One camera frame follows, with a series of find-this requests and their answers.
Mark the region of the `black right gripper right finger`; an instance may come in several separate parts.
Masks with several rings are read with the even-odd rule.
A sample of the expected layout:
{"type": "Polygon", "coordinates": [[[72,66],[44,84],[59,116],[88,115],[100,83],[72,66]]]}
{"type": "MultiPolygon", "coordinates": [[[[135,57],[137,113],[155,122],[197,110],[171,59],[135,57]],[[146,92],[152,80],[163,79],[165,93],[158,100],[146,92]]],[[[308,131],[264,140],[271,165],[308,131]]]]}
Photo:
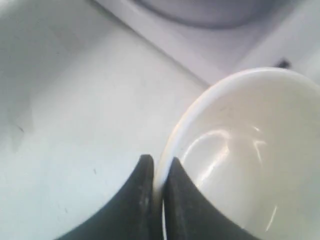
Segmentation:
{"type": "Polygon", "coordinates": [[[170,166],[163,200],[168,240],[256,239],[202,195],[176,157],[170,166]]]}

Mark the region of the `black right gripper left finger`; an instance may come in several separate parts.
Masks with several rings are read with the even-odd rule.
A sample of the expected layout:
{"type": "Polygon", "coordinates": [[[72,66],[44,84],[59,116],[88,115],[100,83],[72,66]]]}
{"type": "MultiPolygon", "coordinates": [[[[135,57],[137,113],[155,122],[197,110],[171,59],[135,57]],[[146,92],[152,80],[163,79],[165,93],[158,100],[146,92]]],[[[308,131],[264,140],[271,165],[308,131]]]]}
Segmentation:
{"type": "Polygon", "coordinates": [[[62,240],[159,240],[152,217],[154,160],[140,156],[120,190],[97,213],[62,240]]]}

